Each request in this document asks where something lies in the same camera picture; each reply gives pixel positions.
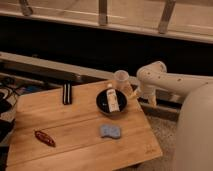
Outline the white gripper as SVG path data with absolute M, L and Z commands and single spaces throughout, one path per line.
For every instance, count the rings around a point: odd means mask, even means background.
M 144 99 L 148 100 L 148 103 L 152 107 L 157 106 L 157 101 L 156 101 L 156 89 L 154 86 L 150 85 L 140 85 L 139 86 L 140 91 L 141 91 L 141 97 Z M 130 95 L 130 99 L 137 99 L 139 97 L 139 90 L 136 89 L 132 92 Z

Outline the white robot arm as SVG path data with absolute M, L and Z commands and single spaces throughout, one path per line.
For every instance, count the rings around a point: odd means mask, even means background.
M 138 69 L 131 98 L 156 107 L 156 89 L 185 98 L 178 119 L 172 171 L 213 171 L 213 76 L 168 73 L 161 61 Z

